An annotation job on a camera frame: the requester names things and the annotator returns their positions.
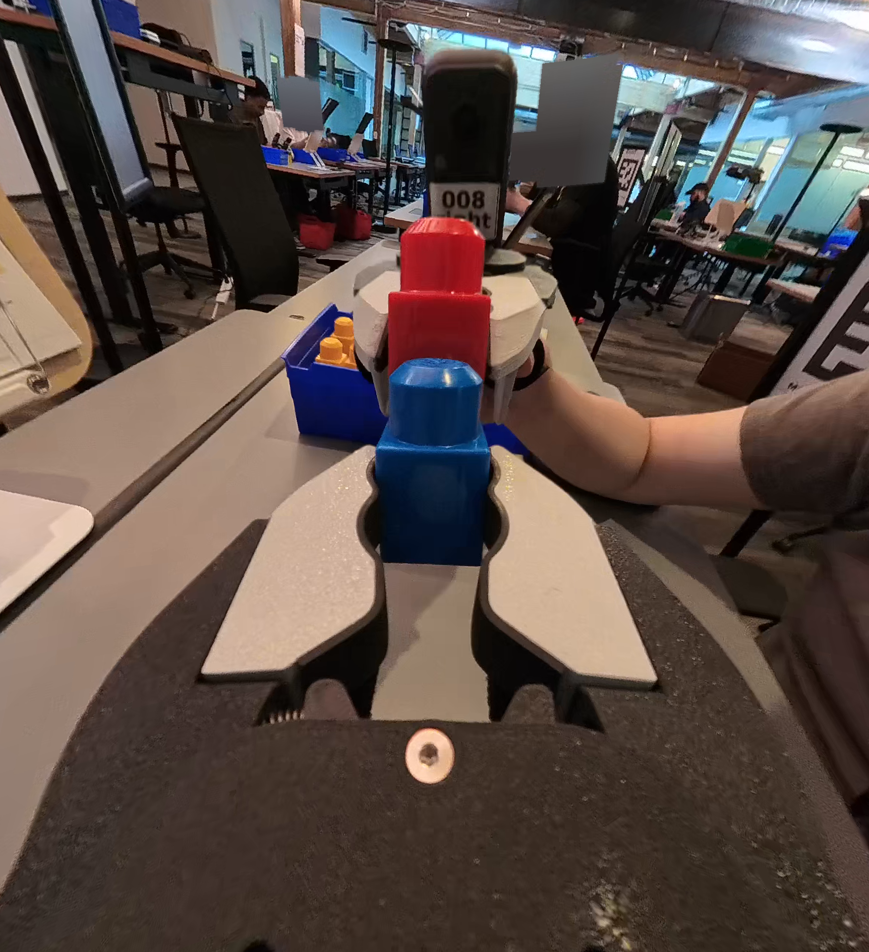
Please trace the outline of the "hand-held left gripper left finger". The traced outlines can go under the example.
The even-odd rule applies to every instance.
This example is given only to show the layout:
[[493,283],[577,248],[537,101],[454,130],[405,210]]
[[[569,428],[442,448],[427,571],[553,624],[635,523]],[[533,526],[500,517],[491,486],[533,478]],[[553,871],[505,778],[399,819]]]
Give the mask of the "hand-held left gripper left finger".
[[208,683],[271,683],[301,708],[341,684],[369,718],[389,648],[375,449],[363,446],[277,506],[203,661]]

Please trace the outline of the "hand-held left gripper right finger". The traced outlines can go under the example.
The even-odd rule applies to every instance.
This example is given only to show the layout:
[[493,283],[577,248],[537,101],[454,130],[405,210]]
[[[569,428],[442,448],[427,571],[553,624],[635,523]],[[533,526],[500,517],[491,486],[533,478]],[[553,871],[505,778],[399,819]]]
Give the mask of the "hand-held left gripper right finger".
[[555,719],[595,720],[583,689],[659,683],[594,519],[501,446],[491,449],[471,651],[490,720],[531,685],[549,691]]

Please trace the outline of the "cluster of assembled block steps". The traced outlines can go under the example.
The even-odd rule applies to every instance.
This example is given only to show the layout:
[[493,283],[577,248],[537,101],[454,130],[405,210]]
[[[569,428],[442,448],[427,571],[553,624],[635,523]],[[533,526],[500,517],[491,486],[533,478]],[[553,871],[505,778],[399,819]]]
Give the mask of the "cluster of assembled block steps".
[[339,316],[334,320],[332,332],[320,341],[314,361],[328,366],[357,369],[354,343],[352,317]]

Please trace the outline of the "red one-stud block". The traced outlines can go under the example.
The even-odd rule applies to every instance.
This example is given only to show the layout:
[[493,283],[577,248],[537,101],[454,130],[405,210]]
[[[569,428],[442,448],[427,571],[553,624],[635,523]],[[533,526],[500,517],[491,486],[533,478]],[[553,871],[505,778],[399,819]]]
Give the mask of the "red one-stud block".
[[400,249],[400,288],[389,295],[389,371],[416,359],[448,359],[485,378],[484,238],[468,221],[427,217],[404,233]]

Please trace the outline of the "blue plastic bin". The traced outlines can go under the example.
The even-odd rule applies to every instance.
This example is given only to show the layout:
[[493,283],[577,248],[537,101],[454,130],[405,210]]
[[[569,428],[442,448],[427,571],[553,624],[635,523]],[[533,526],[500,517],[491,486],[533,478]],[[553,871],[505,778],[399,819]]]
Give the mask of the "blue plastic bin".
[[349,369],[314,361],[339,316],[352,313],[328,308],[284,353],[297,426],[303,435],[376,445],[389,416],[380,411],[368,375],[358,363]]

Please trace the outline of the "blue two-stud block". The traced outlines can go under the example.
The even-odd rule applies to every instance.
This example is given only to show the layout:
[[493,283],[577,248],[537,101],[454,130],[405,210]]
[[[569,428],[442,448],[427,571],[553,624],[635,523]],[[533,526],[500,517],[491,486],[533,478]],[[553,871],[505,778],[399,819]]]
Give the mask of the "blue two-stud block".
[[384,562],[481,564],[491,473],[482,390],[460,361],[418,358],[394,370],[374,454]]

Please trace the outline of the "person's right hand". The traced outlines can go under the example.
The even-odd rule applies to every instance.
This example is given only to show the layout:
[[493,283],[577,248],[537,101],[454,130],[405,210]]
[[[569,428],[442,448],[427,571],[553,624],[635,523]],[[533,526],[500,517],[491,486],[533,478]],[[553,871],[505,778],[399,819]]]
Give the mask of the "person's right hand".
[[514,374],[503,425],[546,470],[580,485],[583,433],[592,398],[592,393],[551,367],[546,343],[539,340]]

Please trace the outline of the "small marker code sign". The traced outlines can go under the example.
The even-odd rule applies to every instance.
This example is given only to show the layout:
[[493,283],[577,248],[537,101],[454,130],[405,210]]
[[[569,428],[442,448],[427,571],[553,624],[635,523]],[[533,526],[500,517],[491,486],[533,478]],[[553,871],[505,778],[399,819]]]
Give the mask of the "small marker code sign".
[[638,147],[623,147],[617,161],[618,196],[617,208],[626,208],[631,194],[634,191],[645,161],[647,149]]

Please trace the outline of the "black high-back office chair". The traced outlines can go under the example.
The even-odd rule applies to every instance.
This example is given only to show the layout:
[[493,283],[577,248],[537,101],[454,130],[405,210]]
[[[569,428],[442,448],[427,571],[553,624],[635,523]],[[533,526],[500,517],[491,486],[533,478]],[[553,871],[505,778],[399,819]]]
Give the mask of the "black high-back office chair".
[[269,311],[287,302],[298,293],[299,255],[254,128],[172,120],[225,252],[236,308]]

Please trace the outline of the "brown cardboard box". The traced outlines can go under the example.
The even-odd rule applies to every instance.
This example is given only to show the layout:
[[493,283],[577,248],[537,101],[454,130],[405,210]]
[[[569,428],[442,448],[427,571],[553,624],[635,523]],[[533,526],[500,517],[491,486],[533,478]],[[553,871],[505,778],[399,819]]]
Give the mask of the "brown cardboard box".
[[770,369],[775,352],[731,340],[718,342],[699,371],[696,384],[748,403]]

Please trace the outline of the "black swivel chair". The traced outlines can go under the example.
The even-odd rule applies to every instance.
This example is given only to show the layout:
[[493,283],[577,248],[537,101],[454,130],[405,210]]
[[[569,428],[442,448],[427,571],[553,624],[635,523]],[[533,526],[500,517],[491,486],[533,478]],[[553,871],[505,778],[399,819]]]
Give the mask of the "black swivel chair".
[[141,225],[153,226],[155,229],[156,250],[136,257],[140,272],[144,273],[161,267],[166,275],[179,279],[183,284],[183,294],[188,300],[194,300],[195,288],[186,269],[201,269],[209,275],[213,274],[213,269],[171,253],[166,244],[166,237],[170,235],[171,226],[175,222],[204,211],[205,203],[198,192],[162,185],[155,185],[131,208],[131,217],[134,220]]

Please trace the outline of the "white stand base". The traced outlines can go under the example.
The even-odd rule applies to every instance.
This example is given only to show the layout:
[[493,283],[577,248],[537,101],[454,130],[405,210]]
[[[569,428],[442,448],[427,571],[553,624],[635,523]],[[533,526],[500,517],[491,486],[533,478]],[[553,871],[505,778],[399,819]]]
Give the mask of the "white stand base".
[[0,614],[95,526],[82,506],[0,490]]

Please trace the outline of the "wooden display board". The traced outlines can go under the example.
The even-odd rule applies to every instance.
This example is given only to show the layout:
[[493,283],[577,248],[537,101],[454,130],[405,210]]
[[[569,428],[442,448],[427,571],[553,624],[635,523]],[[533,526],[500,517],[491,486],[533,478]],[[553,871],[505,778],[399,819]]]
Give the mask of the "wooden display board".
[[1,186],[0,238],[77,333],[80,341],[76,351],[53,358],[40,365],[36,371],[23,371],[0,380],[0,423],[6,423],[25,411],[43,410],[62,393],[80,383],[92,363],[94,339],[76,299],[12,207]]

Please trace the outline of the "framed marker code sign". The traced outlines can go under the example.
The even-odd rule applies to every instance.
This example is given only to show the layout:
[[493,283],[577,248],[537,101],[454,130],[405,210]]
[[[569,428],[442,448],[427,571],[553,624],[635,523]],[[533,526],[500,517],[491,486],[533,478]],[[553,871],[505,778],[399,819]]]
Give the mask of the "framed marker code sign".
[[838,259],[748,401],[869,369],[869,226]]

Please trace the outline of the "black floor lamp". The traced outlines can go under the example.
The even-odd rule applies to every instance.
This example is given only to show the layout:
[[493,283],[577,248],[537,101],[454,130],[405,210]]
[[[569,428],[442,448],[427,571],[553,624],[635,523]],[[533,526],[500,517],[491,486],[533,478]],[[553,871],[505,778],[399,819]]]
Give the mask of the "black floor lamp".
[[863,131],[863,128],[861,126],[848,124],[848,123],[824,123],[820,126],[820,128],[822,132],[828,133],[831,136],[831,138],[827,142],[823,152],[821,153],[819,159],[815,163],[814,168],[809,173],[809,177],[806,179],[805,184],[803,184],[798,195],[795,197],[792,204],[790,205],[790,208],[788,208],[787,212],[785,213],[785,216],[777,225],[774,231],[775,242],[777,242],[778,239],[780,239],[780,237],[782,236],[782,233],[785,231],[785,228],[787,227],[793,215],[795,214],[798,207],[800,206],[804,196],[807,194],[810,185],[813,183],[818,173],[821,172],[821,169],[824,166],[827,158],[829,157],[829,154],[836,147],[840,138],[845,135],[858,134]]

